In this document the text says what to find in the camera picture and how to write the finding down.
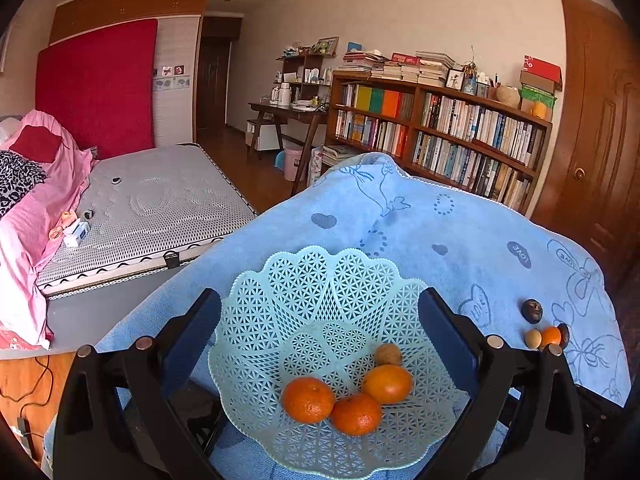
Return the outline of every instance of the desk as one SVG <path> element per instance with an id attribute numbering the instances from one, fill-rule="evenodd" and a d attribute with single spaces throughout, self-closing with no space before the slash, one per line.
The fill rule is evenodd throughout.
<path id="1" fill-rule="evenodd" d="M 277 106 L 270 105 L 268 103 L 249 103 L 249 106 L 251 107 L 251 110 L 258 112 L 258 118 L 255 121 L 254 138 L 251 141 L 249 153 L 255 152 L 255 143 L 260 136 L 260 127 L 264 124 L 265 114 L 273 114 L 274 118 L 282 117 L 286 119 L 293 119 L 300 123 L 309 125 L 309 128 L 306 131 L 305 142 L 302 145 L 302 155 L 300 156 L 300 164 L 296 171 L 296 178 L 293 181 L 293 186 L 291 187 L 291 196 L 294 196 L 298 192 L 298 186 L 302 179 L 304 168 L 309 164 L 309 160 L 311 158 L 311 142 L 314 140 L 318 124 L 326 124 L 327 113 L 320 110 L 313 112 L 299 112 L 289 106 Z M 282 137 L 284 136 L 280 129 L 280 123 L 278 121 L 274 122 L 276 126 L 276 134 L 278 135 L 278 142 L 282 149 Z M 297 139 L 293 139 L 292 137 L 286 136 L 286 138 L 292 142 L 300 143 Z"/>

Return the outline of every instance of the white wall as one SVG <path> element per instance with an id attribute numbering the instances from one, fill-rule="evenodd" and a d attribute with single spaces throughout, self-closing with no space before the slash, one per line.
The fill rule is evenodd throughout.
<path id="1" fill-rule="evenodd" d="M 610 0 L 594 1 L 614 10 Z M 275 58 L 283 46 L 330 36 L 340 36 L 334 65 L 347 42 L 355 41 L 387 56 L 424 49 L 446 52 L 459 62 L 471 60 L 473 45 L 479 69 L 498 73 L 503 83 L 511 84 L 518 81 L 525 54 L 558 64 L 563 72 L 566 67 L 561 0 L 273 0 L 242 20 L 230 69 L 228 122 L 243 129 L 255 115 L 247 102 L 269 92 L 282 68 Z M 561 111 L 559 94 L 540 184 Z M 539 192 L 540 185 L 532 206 Z"/>
<path id="2" fill-rule="evenodd" d="M 199 16 L 158 18 L 154 59 L 158 77 L 163 66 L 184 65 L 184 75 L 190 76 L 191 83 L 188 88 L 153 93 L 156 146 L 193 140 L 193 68 L 199 25 Z"/>
<path id="3" fill-rule="evenodd" d="M 38 53 L 49 43 L 55 10 L 51 0 L 25 0 L 16 12 L 0 73 L 0 116 L 33 109 Z"/>

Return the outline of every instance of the mattress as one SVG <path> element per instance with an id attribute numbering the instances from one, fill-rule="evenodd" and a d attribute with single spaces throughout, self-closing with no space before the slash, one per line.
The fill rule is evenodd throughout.
<path id="1" fill-rule="evenodd" d="M 79 247 L 63 244 L 39 274 L 45 296 L 183 264 L 256 216 L 197 144 L 103 160 L 89 180 L 78 216 L 92 212 L 90 231 Z"/>

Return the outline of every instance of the doorway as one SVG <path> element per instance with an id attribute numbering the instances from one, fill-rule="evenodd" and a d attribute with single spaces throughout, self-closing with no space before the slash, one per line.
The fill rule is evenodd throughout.
<path id="1" fill-rule="evenodd" d="M 196 135 L 215 135 L 225 127 L 226 78 L 231 40 L 202 38 L 198 58 Z"/>
<path id="2" fill-rule="evenodd" d="M 204 16 L 196 80 L 196 141 L 220 135 L 226 121 L 226 84 L 232 41 L 242 18 Z"/>
<path id="3" fill-rule="evenodd" d="M 640 47 L 603 6 L 562 0 L 562 7 L 562 121 L 531 219 L 589 251 L 613 294 L 640 254 Z"/>

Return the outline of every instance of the bed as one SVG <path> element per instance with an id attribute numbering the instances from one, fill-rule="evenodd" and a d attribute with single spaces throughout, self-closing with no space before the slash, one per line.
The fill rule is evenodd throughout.
<path id="1" fill-rule="evenodd" d="M 255 217 L 196 144 L 109 158 L 89 182 L 78 214 L 91 212 L 91 231 L 79 247 L 61 246 L 40 273 L 47 297 L 178 266 Z"/>
<path id="2" fill-rule="evenodd" d="M 127 298 L 143 299 L 173 274 L 167 269 L 187 264 L 255 217 L 244 197 L 196 144 L 164 146 L 97 162 L 89 150 L 77 147 L 55 118 L 34 110 L 0 149 L 13 150 L 17 139 L 28 134 L 27 127 L 44 128 L 48 136 L 61 140 L 54 160 L 41 164 L 47 173 L 44 182 L 0 218 L 4 294 L 0 348 L 48 349 L 53 334 L 47 328 L 44 296 L 56 300 L 54 313 L 85 322 L 64 331 L 65 340 L 52 350 L 97 342 L 135 307 L 137 303 L 127 303 Z M 91 226 L 77 248 L 61 244 L 62 238 L 48 237 L 60 214 L 70 208 L 81 217 L 86 212 Z M 137 278 L 145 280 L 118 307 L 110 301 L 118 295 L 115 291 L 90 305 L 82 299 L 66 299 L 105 286 L 122 288 Z M 113 309 L 119 316 L 105 316 L 97 309 Z M 97 315 L 87 316 L 92 312 Z M 0 355 L 10 357 L 6 352 Z"/>

